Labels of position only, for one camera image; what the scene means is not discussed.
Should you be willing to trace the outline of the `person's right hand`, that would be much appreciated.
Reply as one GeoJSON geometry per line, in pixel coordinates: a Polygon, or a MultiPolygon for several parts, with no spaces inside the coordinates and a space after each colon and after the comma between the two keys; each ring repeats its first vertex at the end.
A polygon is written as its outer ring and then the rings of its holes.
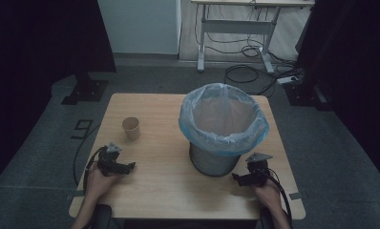
{"type": "Polygon", "coordinates": [[[262,187],[252,185],[251,188],[258,201],[270,211],[282,210],[280,191],[273,181],[268,180],[262,187]]]}

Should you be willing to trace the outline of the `black stand base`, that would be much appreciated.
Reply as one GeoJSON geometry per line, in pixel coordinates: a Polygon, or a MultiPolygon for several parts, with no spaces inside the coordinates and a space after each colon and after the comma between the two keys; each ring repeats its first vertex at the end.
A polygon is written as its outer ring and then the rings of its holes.
{"type": "Polygon", "coordinates": [[[299,80],[283,85],[291,106],[315,107],[318,111],[331,111],[332,107],[319,84],[313,80],[299,80]]]}
{"type": "Polygon", "coordinates": [[[76,85],[70,95],[66,96],[62,105],[76,105],[80,101],[99,102],[107,88],[107,80],[93,80],[87,72],[77,73],[76,85]]]}

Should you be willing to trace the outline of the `blue plastic trash bag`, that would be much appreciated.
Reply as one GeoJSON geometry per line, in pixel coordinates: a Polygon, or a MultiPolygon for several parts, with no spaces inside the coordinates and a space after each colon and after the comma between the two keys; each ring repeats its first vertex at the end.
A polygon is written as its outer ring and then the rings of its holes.
{"type": "Polygon", "coordinates": [[[265,139],[269,124],[251,95],[228,84],[212,83],[184,97],[179,128],[204,151],[217,156],[240,156],[265,139]]]}

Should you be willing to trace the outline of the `person's left hand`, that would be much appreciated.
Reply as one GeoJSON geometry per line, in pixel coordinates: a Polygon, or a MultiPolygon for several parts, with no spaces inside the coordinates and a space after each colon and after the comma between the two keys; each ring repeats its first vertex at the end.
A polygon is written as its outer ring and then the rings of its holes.
{"type": "Polygon", "coordinates": [[[85,199],[97,202],[120,178],[116,174],[105,177],[95,162],[89,169],[85,199]]]}

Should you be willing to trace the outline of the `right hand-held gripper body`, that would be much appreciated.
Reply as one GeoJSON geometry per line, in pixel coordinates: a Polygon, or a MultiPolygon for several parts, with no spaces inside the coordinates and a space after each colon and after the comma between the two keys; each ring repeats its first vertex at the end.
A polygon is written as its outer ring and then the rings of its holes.
{"type": "Polygon", "coordinates": [[[247,170],[249,171],[249,174],[246,177],[246,185],[257,185],[258,187],[264,186],[270,176],[267,161],[271,158],[272,156],[270,155],[253,153],[245,160],[247,163],[247,170]]]}

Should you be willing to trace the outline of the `metal mesh trash bin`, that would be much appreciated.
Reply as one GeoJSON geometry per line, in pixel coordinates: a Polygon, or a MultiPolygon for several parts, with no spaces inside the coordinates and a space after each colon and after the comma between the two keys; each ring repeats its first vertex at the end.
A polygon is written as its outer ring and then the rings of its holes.
{"type": "Polygon", "coordinates": [[[204,151],[193,143],[189,147],[189,156],[194,167],[200,173],[209,177],[228,175],[240,159],[240,156],[217,156],[204,151]]]}

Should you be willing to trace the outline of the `white power strip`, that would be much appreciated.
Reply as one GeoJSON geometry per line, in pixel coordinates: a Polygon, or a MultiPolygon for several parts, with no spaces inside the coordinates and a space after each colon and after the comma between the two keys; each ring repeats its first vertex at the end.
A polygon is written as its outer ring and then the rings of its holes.
{"type": "Polygon", "coordinates": [[[277,84],[283,85],[283,84],[288,84],[288,83],[296,83],[298,82],[298,80],[299,79],[296,76],[287,76],[287,77],[278,78],[276,81],[277,81],[277,84]]]}

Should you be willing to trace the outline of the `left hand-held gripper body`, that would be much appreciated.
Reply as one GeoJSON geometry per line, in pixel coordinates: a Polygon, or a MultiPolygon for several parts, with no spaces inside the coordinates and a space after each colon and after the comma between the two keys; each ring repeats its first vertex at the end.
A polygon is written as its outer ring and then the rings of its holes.
{"type": "Polygon", "coordinates": [[[103,176],[108,177],[111,174],[119,174],[119,170],[127,169],[124,164],[116,162],[120,151],[121,148],[113,142],[100,148],[97,167],[100,169],[103,176]]]}

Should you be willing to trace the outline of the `white desk frame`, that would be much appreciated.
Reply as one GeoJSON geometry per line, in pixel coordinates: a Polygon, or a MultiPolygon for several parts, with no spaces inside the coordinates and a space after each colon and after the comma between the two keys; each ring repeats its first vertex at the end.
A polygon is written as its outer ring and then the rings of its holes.
{"type": "Polygon", "coordinates": [[[314,0],[191,0],[202,6],[201,39],[198,51],[197,70],[204,71],[205,45],[204,36],[211,33],[258,34],[265,35],[264,44],[260,47],[261,58],[268,73],[274,73],[270,62],[268,48],[277,26],[281,8],[312,7],[314,0]],[[274,16],[270,21],[236,21],[226,19],[208,19],[207,7],[211,5],[248,6],[274,8],[274,16]]]}

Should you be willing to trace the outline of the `black curtain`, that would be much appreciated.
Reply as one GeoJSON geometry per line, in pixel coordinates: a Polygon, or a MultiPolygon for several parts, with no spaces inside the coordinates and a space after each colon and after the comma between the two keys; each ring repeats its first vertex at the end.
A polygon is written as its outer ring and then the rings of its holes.
{"type": "Polygon", "coordinates": [[[315,0],[297,64],[380,172],[380,0],[315,0]]]}
{"type": "Polygon", "coordinates": [[[52,96],[54,82],[116,65],[99,0],[0,0],[0,175],[52,96]]]}

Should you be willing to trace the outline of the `brown paper cup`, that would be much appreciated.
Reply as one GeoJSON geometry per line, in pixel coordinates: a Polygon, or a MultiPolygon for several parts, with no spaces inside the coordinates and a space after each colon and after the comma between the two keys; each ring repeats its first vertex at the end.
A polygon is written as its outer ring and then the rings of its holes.
{"type": "Polygon", "coordinates": [[[139,120],[136,117],[126,117],[122,121],[124,133],[130,140],[136,140],[140,136],[139,120]]]}

